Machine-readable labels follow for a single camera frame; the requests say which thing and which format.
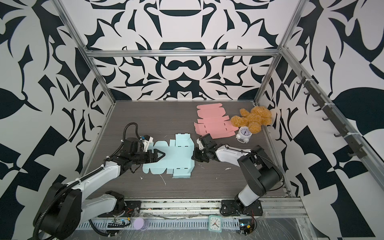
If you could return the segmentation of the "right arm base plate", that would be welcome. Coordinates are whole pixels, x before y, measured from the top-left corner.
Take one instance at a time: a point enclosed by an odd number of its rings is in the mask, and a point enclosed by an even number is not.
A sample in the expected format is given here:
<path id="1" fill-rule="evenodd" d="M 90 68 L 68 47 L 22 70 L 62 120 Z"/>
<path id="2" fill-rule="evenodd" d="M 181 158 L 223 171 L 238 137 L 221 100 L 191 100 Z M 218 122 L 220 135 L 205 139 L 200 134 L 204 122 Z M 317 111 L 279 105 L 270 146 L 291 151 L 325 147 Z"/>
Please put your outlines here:
<path id="1" fill-rule="evenodd" d="M 245 207 L 238 200 L 222 200 L 220 214 L 223 216 L 262 216 L 263 208 L 261 202 L 256 200 L 251 205 Z"/>

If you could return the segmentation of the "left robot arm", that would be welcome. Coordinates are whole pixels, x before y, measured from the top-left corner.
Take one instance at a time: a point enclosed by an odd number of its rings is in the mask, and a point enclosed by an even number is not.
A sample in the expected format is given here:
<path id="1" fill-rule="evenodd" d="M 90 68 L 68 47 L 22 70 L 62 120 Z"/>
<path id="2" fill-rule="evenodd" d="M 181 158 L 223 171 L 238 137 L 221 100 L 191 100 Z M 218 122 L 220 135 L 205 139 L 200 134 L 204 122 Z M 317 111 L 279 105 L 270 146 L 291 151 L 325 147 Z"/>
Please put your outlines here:
<path id="1" fill-rule="evenodd" d="M 124 214 L 126 205 L 122 194 L 108 191 L 98 198 L 89 199 L 89 196 L 131 170 L 133 165 L 156 163 L 164 158 L 164 152 L 149 149 L 152 142 L 153 138 L 148 135 L 125 139 L 94 171 L 67 184 L 53 184 L 35 216 L 32 238 L 38 240 L 41 234 L 47 234 L 49 240 L 64 240 L 85 221 L 106 213 Z"/>

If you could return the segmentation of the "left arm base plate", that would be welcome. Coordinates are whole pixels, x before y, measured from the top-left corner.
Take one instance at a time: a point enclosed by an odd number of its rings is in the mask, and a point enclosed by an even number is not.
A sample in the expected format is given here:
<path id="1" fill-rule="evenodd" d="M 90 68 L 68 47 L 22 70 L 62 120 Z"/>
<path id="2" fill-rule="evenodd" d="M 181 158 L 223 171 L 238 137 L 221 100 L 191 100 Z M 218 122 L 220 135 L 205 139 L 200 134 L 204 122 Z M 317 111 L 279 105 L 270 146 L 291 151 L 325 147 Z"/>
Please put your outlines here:
<path id="1" fill-rule="evenodd" d="M 111 213 L 104 213 L 98 216 L 98 218 L 128 218 L 138 217 L 141 212 L 141 201 L 125 201 L 122 210 L 117 213 L 116 211 Z"/>

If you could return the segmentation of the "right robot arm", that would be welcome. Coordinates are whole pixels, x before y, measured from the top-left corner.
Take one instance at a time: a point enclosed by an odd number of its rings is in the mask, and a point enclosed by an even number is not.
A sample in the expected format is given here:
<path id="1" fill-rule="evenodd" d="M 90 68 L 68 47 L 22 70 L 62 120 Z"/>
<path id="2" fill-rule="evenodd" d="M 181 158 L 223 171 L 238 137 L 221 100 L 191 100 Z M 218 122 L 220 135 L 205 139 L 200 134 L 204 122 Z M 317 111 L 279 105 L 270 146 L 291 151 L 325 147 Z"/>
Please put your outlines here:
<path id="1" fill-rule="evenodd" d="M 247 183 L 235 197 L 241 207 L 249 207 L 283 179 L 281 170 L 261 146 L 234 148 L 216 143 L 210 134 L 199 137 L 197 145 L 192 160 L 200 163 L 223 162 L 240 167 Z"/>

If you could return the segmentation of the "light blue paper box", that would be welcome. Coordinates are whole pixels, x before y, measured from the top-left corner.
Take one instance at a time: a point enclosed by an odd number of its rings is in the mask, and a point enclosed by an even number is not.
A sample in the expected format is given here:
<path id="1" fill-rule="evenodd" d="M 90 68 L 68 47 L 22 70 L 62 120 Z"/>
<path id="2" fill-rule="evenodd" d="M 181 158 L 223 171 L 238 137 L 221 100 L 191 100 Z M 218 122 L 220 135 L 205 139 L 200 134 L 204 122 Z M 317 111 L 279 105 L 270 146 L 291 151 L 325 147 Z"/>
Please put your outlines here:
<path id="1" fill-rule="evenodd" d="M 167 173 L 174 179 L 189 179 L 195 167 L 192 160 L 195 144 L 190 134 L 176 134 L 174 140 L 150 143 L 149 150 L 159 150 L 165 156 L 156 163 L 144 164 L 145 174 L 161 175 Z"/>

